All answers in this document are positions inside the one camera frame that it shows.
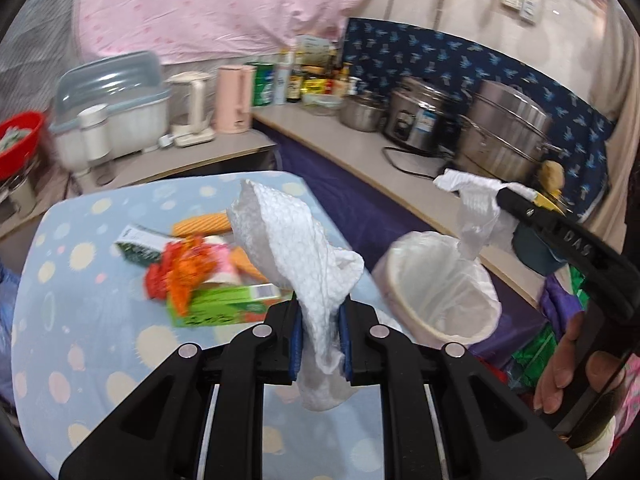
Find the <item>person's right hand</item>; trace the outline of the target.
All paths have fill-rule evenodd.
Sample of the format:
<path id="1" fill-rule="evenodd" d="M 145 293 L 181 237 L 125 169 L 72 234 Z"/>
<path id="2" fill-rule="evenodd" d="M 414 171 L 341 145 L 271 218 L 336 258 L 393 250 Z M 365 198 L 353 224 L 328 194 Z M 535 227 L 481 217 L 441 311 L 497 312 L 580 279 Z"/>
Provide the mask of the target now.
<path id="1" fill-rule="evenodd" d="M 553 414 L 560 408 L 564 390 L 575 375 L 576 344 L 582 332 L 584 318 L 585 313 L 579 312 L 568 322 L 564 336 L 537 382 L 534 396 L 535 411 Z M 619 359 L 606 352 L 594 352 L 585 368 L 590 387 L 594 391 L 601 392 L 619 367 Z"/>

